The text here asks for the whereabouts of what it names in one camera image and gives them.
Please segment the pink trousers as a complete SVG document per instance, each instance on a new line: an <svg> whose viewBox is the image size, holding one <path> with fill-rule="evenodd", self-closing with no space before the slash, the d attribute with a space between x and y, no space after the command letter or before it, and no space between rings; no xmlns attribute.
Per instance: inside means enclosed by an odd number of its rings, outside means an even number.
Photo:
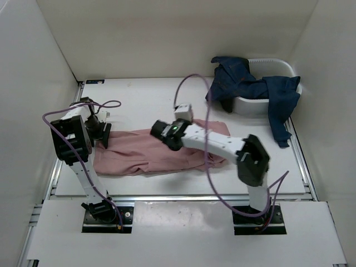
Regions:
<svg viewBox="0 0 356 267"><path fill-rule="evenodd" d="M188 170L205 170L204 152L181 148L170 150L150 135L149 129L113 131L108 148L98 143L93 159L95 171L101 175L136 176Z"/></svg>

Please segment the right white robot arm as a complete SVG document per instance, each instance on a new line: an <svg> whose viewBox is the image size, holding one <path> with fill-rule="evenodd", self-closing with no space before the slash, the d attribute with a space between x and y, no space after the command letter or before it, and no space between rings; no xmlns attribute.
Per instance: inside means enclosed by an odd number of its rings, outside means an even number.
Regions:
<svg viewBox="0 0 356 267"><path fill-rule="evenodd" d="M157 120L151 128L150 135L172 151L178 151L183 147L198 149L204 152L205 160L209 154L213 154L234 163L239 180L248 188L250 213L227 204L214 188L211 178L208 178L214 194L236 214L251 217L256 222L263 222L269 217L271 201L266 174L269 170L270 157L255 135L246 138L231 137L183 119L177 119L171 124Z"/></svg>

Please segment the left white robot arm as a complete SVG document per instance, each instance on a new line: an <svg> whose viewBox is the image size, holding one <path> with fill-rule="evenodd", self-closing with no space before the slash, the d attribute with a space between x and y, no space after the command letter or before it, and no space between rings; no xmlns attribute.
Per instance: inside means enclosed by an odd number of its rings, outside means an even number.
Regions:
<svg viewBox="0 0 356 267"><path fill-rule="evenodd" d="M118 218L117 210L91 162L95 142L108 148L111 124L106 122L106 112L98 118L95 107L101 105L84 97L65 109L66 114L62 118L49 122L46 119L48 114L45 114L43 120L51 129L58 159L71 168L84 189L87 201L82 203L82 207L94 219L112 223Z"/></svg>

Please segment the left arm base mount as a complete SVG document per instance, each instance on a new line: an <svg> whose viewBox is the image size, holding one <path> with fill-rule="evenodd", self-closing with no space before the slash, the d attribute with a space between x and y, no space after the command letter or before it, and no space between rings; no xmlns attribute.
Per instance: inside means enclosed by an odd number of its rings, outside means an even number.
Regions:
<svg viewBox="0 0 356 267"><path fill-rule="evenodd" d="M130 234L134 220L133 206L114 207L106 200L98 204L82 203L85 209L83 233Z"/></svg>

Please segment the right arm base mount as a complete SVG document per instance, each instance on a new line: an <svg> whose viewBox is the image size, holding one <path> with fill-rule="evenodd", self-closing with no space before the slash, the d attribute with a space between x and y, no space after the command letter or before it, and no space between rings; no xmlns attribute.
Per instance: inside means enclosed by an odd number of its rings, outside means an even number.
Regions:
<svg viewBox="0 0 356 267"><path fill-rule="evenodd" d="M286 235L283 213L280 205L270 207L267 214L260 217L246 217L232 212L234 235Z"/></svg>

